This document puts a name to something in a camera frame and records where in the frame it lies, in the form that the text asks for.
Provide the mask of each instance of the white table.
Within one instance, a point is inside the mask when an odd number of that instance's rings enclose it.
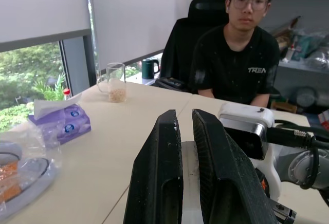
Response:
[[[192,141],[192,109],[198,108],[217,115],[221,105],[226,101],[205,98],[193,95],[189,103],[178,116],[178,123],[182,141]],[[276,119],[283,119],[299,125],[309,126],[307,118],[281,111],[274,111]],[[104,224],[122,224],[128,190],[124,193]],[[279,202],[297,212],[295,224],[327,224],[329,220],[329,208],[324,203],[318,191],[309,189],[302,190],[299,186],[284,182]]]
[[[177,115],[191,94],[127,83],[128,100],[112,104],[96,86],[80,101],[92,131],[62,145],[53,185],[9,224],[101,224],[128,188],[136,155],[159,115]]]

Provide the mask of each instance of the white blind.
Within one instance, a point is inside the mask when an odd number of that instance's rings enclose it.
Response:
[[[164,49],[191,0],[92,0],[101,69]]]
[[[0,44],[90,29],[87,0],[0,0]]]

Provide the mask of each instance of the red bottle cap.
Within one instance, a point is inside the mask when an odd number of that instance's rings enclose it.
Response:
[[[64,95],[69,95],[70,93],[71,93],[71,91],[68,88],[65,88],[64,91],[63,91]]]

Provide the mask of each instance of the bottle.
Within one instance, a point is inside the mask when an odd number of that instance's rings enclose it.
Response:
[[[71,98],[71,91],[70,91],[70,89],[65,88],[64,91],[63,91],[63,94],[64,94],[64,101],[66,101],[67,99],[70,99]]]

